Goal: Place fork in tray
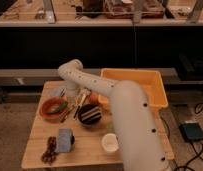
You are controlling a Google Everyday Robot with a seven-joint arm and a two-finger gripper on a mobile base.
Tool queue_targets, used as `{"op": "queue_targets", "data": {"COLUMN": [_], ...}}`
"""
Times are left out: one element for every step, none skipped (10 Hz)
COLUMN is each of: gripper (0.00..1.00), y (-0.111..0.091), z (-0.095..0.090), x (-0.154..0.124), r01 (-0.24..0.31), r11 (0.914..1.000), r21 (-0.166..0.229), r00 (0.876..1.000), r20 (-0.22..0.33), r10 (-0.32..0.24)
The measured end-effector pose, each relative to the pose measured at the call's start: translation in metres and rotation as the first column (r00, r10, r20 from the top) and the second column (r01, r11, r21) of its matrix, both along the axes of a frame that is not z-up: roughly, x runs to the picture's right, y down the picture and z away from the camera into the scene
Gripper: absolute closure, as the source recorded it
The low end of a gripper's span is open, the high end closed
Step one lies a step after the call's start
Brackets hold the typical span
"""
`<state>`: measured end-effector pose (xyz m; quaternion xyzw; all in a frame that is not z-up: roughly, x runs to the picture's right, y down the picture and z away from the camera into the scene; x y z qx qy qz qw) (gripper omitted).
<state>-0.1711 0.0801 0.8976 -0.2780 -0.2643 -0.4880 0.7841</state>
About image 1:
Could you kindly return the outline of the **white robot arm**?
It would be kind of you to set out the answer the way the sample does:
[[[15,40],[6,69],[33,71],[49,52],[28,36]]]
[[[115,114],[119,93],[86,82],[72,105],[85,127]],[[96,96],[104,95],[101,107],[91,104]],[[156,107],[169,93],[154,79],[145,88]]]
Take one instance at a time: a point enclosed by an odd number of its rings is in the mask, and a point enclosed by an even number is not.
[[[74,59],[61,65],[58,74],[70,91],[81,85],[109,98],[124,171],[172,171],[143,88],[131,80],[111,80],[82,68],[82,62]]]

